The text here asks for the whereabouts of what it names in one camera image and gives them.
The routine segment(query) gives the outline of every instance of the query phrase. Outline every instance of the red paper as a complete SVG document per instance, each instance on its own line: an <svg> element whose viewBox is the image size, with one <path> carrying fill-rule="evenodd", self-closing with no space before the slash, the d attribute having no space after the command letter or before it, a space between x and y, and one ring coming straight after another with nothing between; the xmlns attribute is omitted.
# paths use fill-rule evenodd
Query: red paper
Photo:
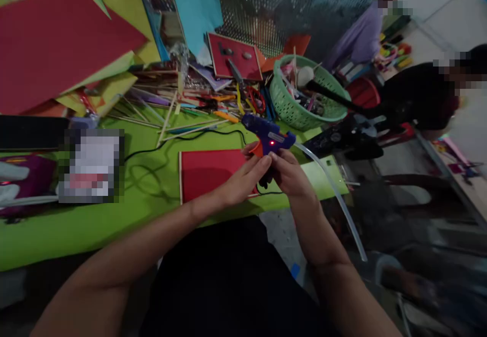
<svg viewBox="0 0 487 337"><path fill-rule="evenodd" d="M208 33L208 41L210 42L210 50L216 77L233 78L230 65L227 63L228 58L230 58L240 71L243 79L262 81L259 60L253 45L245 44L211 32ZM222 55L219 43L223 49L231 49L233 54ZM252 58L249 60L245 59L243 56L244 52L249 53Z"/></svg>
<svg viewBox="0 0 487 337"><path fill-rule="evenodd" d="M180 152L180 156L182 203L223 185L245 163L239 149ZM252 194L258 194L255 188Z"/></svg>
<svg viewBox="0 0 487 337"><path fill-rule="evenodd" d="M0 8L0 113L59 96L146 38L93 0L20 0Z"/></svg>

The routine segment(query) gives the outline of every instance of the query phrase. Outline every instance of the person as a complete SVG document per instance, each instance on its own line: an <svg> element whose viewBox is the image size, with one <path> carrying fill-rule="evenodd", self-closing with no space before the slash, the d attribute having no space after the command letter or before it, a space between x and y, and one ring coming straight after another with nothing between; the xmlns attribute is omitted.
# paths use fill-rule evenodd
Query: person
<svg viewBox="0 0 487 337"><path fill-rule="evenodd" d="M374 0L335 44L322 67L332 72L349 57L354 64L370 63L380 50L382 11L393 1L396 0Z"/></svg>
<svg viewBox="0 0 487 337"><path fill-rule="evenodd" d="M459 90L487 77L487 44L476 46L451 66L422 63L399 72L378 90L382 103L409 101L405 122L416 120L416 128L427 140L448 130L459 108Z"/></svg>
<svg viewBox="0 0 487 337"><path fill-rule="evenodd" d="M222 186L103 248L69 277L32 337L119 335L130 285L163 257L140 329L152 335L397 336L323 214L290 151L250 157ZM247 199L272 167L289 199L318 306L295 282L258 217L194 230Z"/></svg>

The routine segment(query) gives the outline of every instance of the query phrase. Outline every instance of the hand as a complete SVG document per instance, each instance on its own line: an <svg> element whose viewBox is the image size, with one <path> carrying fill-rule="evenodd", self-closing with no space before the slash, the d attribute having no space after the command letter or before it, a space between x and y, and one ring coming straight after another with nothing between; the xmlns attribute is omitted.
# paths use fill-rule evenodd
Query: hand
<svg viewBox="0 0 487 337"><path fill-rule="evenodd" d="M253 156L235 172L222 186L215 190L219 201L232 206L244 201L252 193L255 185L269 169L272 160L269 156Z"/></svg>
<svg viewBox="0 0 487 337"><path fill-rule="evenodd" d="M242 149L242 154L247 160L253 158L250 151L256 145L257 142L253 142ZM288 197L301 197L303 195L315 197L315 191L296 157L286 149L279 149L278 154L271 152L269 155L272 158L272 177L281 191Z"/></svg>

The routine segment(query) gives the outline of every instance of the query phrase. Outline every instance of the plastic chair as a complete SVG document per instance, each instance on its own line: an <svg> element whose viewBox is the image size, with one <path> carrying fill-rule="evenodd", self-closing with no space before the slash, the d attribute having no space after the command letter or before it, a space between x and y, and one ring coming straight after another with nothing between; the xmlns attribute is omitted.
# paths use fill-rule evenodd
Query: plastic chair
<svg viewBox="0 0 487 337"><path fill-rule="evenodd" d="M380 104L380 96L377 88L367 78L359 77L352 81L345 89L349 92L352 102L365 109L371 109Z"/></svg>

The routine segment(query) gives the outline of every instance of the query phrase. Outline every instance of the table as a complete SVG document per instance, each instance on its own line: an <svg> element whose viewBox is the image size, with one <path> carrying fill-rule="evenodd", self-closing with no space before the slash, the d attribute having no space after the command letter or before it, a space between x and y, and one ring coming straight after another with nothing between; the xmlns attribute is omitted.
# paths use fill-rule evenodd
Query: table
<svg viewBox="0 0 487 337"><path fill-rule="evenodd" d="M206 115L194 117L180 113L174 115L170 123L172 127L177 127L212 118L216 117ZM278 124L284 132L290 129L283 123L278 122ZM119 128L125 131L126 154L136 150L153 149L158 137L156 129L110 118L102 122L102 127ZM225 123L218 126L218 130L224 132L235 129L244 133L247 143L256 140L256 136L246 131L240 123ZM295 130L293 132L297 140L303 142L318 134L320 129L306 133ZM207 133L193 141L170 140L159 151L138 154L127 162L122 184L123 195L117 203L55 207L18 224L6 225L0 222L0 271L105 246L131 229L180 205L178 169L180 151L235 149L242 148L243 145L238 133L227 136ZM299 149L293 148L292 151L300 163L308 162ZM339 191L342 194L348 193L334 158L329 156L323 161L328 164ZM304 164L303 168L320 199L334 196L322 170L316 163ZM273 182L267 191L279 191L279 188ZM202 226L287 207L289 202L283 194L253 197L215 215Z"/></svg>

